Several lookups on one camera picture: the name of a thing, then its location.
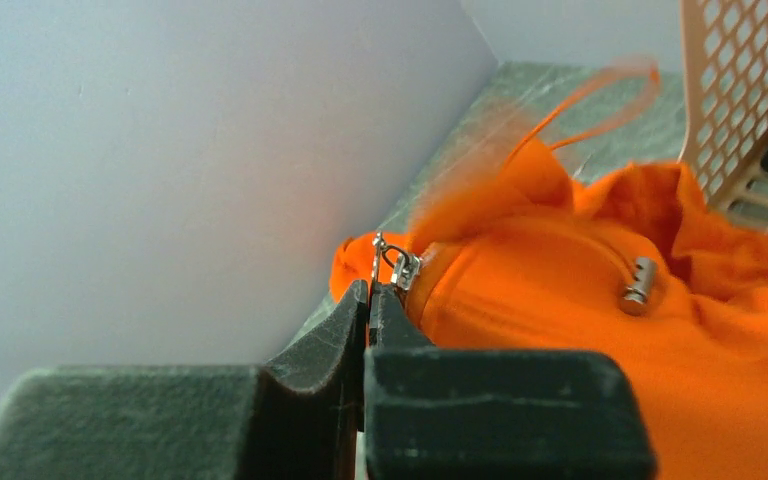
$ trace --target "zipper pull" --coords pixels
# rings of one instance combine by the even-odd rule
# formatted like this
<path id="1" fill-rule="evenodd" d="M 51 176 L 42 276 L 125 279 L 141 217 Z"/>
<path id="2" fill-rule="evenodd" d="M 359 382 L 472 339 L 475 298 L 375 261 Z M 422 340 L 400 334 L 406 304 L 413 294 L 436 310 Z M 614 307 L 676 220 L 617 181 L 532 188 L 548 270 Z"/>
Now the zipper pull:
<path id="1" fill-rule="evenodd" d="M 372 261 L 372 281 L 378 281 L 378 268 L 381 260 L 387 262 L 387 265 L 393 267 L 393 275 L 390 276 L 390 284 L 396 287 L 396 292 L 404 295 L 413 286 L 413 281 L 419 276 L 419 270 L 422 267 L 422 260 L 419 256 L 407 252 L 395 245 L 390 245 L 384 240 L 384 235 L 378 232 L 373 239 L 375 246 L 375 258 Z M 393 262 L 387 256 L 390 251 L 398 252 L 396 261 Z"/>
<path id="2" fill-rule="evenodd" d="M 637 257 L 635 263 L 637 271 L 634 273 L 634 283 L 627 286 L 623 292 L 620 298 L 620 310 L 639 317 L 646 313 L 658 264 L 649 257 Z"/>

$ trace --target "basket mesh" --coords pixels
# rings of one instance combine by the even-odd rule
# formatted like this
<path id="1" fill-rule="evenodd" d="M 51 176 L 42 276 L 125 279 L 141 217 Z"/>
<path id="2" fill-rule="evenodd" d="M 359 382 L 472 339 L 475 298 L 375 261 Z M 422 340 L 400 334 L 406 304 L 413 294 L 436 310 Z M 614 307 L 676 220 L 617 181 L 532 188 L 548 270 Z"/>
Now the basket mesh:
<path id="1" fill-rule="evenodd" d="M 758 159 L 768 145 L 768 0 L 682 1 L 688 109 L 682 160 L 715 208 L 743 202 L 768 210 L 768 193 L 750 188 L 763 176 Z M 742 220 L 768 226 L 765 218 Z"/>

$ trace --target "orange garment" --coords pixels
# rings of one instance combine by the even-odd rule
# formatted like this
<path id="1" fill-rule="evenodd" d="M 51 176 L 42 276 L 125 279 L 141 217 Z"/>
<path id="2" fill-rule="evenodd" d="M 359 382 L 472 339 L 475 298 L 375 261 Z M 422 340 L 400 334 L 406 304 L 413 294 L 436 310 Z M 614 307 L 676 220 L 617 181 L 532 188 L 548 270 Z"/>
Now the orange garment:
<path id="1" fill-rule="evenodd" d="M 334 298 L 368 279 L 372 238 L 337 250 Z M 768 234 L 709 211 L 684 164 L 584 187 L 532 134 L 385 239 L 423 256 L 405 309 L 436 345 L 603 352 L 631 381 L 659 478 L 768 479 Z M 630 316 L 618 299 L 640 256 L 657 275 Z"/>

